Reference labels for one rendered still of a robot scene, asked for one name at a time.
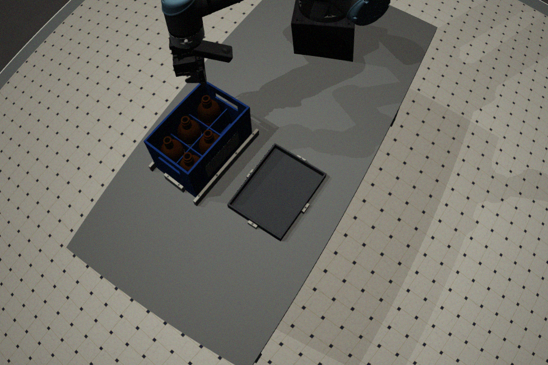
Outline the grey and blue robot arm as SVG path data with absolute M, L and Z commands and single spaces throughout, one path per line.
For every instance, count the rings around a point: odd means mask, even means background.
M 162 12 L 171 43 L 177 48 L 191 48 L 192 56 L 229 63 L 232 46 L 203 40 L 202 17 L 243 0 L 161 0 Z M 308 19 L 330 23 L 347 17 L 354 24 L 365 26 L 381 18 L 391 0 L 299 0 L 299 10 Z

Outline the brown glass bottle with white label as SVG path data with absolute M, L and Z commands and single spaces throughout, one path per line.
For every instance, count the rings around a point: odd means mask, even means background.
M 169 136 L 163 142 L 160 151 L 176 163 L 185 153 L 182 144 Z

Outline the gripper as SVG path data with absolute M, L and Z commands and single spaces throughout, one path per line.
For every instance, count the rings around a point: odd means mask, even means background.
M 198 47 L 200 43 L 188 49 L 180 49 L 176 48 L 169 38 L 169 50 L 173 55 L 173 67 L 176 77 L 190 76 L 185 79 L 186 83 L 200 83 L 202 87 L 205 87 L 207 83 L 205 59 L 191 55 L 192 49 Z

